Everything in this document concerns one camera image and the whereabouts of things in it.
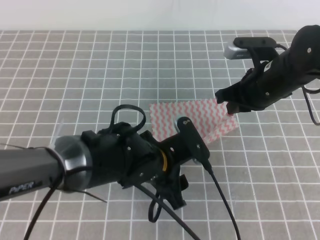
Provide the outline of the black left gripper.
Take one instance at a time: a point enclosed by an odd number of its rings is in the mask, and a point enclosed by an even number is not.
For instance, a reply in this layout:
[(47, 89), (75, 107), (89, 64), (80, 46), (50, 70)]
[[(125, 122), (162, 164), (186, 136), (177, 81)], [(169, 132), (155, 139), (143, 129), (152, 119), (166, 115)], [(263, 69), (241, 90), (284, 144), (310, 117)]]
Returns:
[[(125, 122), (97, 133), (84, 131), (81, 140), (92, 160), (88, 188), (113, 182), (129, 188), (162, 176), (169, 167), (165, 153), (156, 145), (151, 133), (138, 134)], [(159, 193), (174, 210), (178, 210), (186, 205), (182, 191), (188, 187), (189, 182), (182, 174), (178, 182), (161, 186)]]

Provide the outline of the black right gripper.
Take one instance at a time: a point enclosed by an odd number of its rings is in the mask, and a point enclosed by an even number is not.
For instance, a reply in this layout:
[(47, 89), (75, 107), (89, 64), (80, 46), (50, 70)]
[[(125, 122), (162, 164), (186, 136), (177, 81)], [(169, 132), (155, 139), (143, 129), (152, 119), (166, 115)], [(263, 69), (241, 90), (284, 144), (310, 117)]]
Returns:
[(292, 89), (282, 89), (282, 77), (271, 78), (263, 68), (251, 68), (240, 82), (218, 90), (218, 104), (227, 102), (229, 115), (262, 111), (273, 103), (292, 95)]

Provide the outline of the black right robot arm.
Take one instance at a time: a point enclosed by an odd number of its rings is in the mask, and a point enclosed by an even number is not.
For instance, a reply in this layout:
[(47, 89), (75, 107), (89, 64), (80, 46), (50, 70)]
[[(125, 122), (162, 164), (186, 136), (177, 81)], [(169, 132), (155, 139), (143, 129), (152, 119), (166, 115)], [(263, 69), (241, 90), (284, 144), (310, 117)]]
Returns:
[(282, 53), (276, 51), (277, 47), (277, 42), (270, 37), (236, 37), (224, 52), (226, 59), (252, 59), (253, 62), (253, 67), (239, 82), (215, 94), (218, 104), (226, 103), (230, 115), (262, 111), (319, 78), (318, 25), (301, 28)]

